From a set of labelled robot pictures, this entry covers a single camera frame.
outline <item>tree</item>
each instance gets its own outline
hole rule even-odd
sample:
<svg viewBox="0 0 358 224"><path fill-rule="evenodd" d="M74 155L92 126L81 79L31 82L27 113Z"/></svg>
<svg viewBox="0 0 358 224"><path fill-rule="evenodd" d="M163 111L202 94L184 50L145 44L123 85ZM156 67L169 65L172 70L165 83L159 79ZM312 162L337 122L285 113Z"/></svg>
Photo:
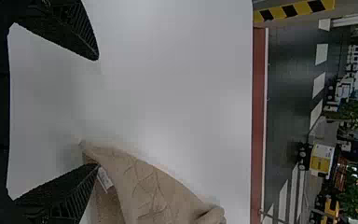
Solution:
<svg viewBox="0 0 358 224"><path fill-rule="evenodd" d="M358 218L358 186L356 184L348 185L344 192L338 194L338 201L345 216Z"/></svg>
<svg viewBox="0 0 358 224"><path fill-rule="evenodd" d="M343 120L351 124L351 131L358 130L358 101L350 100L338 112L325 112L328 119Z"/></svg>

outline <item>white road marking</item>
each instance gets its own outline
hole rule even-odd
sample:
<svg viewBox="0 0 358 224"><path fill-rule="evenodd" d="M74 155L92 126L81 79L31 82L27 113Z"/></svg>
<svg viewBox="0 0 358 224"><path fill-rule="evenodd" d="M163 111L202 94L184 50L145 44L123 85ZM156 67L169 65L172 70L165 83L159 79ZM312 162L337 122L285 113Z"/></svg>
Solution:
<svg viewBox="0 0 358 224"><path fill-rule="evenodd" d="M315 124L316 120L321 116L322 109L324 105L324 100L322 99L319 104L313 108L312 112L310 112L310 130L312 129L313 125Z"/></svg>
<svg viewBox="0 0 358 224"><path fill-rule="evenodd" d="M302 199L303 199L303 192L304 192L304 177L305 172L300 172L300 187L298 189L298 208L297 208L297 219L300 218L302 212Z"/></svg>
<svg viewBox="0 0 358 224"><path fill-rule="evenodd" d="M292 171L292 188L290 190L290 210L289 210L289 223L295 223L295 211L296 211L296 193L297 193L297 174L298 164Z"/></svg>
<svg viewBox="0 0 358 224"><path fill-rule="evenodd" d="M330 31L331 19L319 20L319 29Z"/></svg>
<svg viewBox="0 0 358 224"><path fill-rule="evenodd" d="M283 188L281 189L281 192L279 193L278 218L283 221L286 220L287 183L288 181L286 180L283 185Z"/></svg>
<svg viewBox="0 0 358 224"><path fill-rule="evenodd" d="M270 216L274 216L274 204L272 204L272 206L268 210L267 214L269 214ZM273 221L272 221L271 217L264 217L264 219L263 219L263 224L272 224L272 222Z"/></svg>
<svg viewBox="0 0 358 224"><path fill-rule="evenodd" d="M324 89L324 80L326 78L326 73L322 73L313 80L313 92L312 99L315 98L318 93Z"/></svg>
<svg viewBox="0 0 358 224"><path fill-rule="evenodd" d="M315 65L324 63L327 60L328 44L318 44L316 46Z"/></svg>

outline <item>beige fabric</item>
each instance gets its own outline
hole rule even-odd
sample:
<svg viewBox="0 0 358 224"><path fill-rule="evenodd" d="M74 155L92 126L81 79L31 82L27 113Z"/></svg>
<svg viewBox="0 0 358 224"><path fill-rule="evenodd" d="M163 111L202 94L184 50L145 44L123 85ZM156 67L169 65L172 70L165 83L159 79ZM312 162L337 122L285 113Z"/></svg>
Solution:
<svg viewBox="0 0 358 224"><path fill-rule="evenodd" d="M116 148L81 147L112 179L126 224L226 223L223 208L203 203L156 167Z"/></svg>
<svg viewBox="0 0 358 224"><path fill-rule="evenodd" d="M84 156L85 163L95 163L90 157ZM95 181L94 190L89 198L90 224L125 224L121 212L120 200L113 186L107 193L101 183Z"/></svg>

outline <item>yellow and black striped barrier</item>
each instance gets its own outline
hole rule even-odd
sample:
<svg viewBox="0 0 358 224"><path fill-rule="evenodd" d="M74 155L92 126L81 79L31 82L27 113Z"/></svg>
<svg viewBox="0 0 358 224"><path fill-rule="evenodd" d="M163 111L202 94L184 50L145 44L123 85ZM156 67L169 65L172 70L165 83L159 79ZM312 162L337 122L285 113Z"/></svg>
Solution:
<svg viewBox="0 0 358 224"><path fill-rule="evenodd" d="M254 11L254 22L274 21L294 16L309 15L314 12L330 11L336 5L336 0L302 1L279 7L270 7Z"/></svg>

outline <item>road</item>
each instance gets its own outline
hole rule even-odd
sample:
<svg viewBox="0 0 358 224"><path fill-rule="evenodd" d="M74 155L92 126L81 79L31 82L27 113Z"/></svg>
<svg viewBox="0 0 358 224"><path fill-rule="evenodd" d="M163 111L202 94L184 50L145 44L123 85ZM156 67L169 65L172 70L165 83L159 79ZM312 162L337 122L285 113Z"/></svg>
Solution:
<svg viewBox="0 0 358 224"><path fill-rule="evenodd" d="M324 86L345 73L348 33L348 27L320 30L318 22L269 29L264 211L290 224L307 217L304 192L312 203L320 189L297 170L296 146L322 112Z"/></svg>

